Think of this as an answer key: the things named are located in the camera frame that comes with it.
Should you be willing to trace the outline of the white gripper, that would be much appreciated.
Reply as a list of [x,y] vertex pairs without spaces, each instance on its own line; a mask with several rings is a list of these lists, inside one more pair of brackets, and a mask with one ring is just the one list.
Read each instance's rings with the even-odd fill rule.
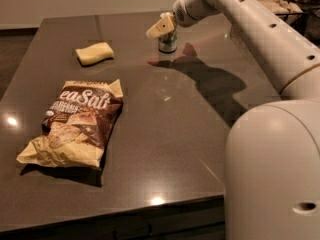
[[190,27],[217,14],[219,11],[206,0],[177,0],[173,5],[174,16],[164,13],[160,20],[147,30],[146,36],[148,39],[159,38],[174,31],[176,23],[182,27]]

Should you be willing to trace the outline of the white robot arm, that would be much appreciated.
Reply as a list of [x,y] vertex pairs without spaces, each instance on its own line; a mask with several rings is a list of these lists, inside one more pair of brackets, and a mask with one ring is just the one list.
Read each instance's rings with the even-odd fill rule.
[[177,0],[176,23],[223,14],[270,91],[232,126],[225,147],[226,240],[320,240],[319,49],[256,0]]

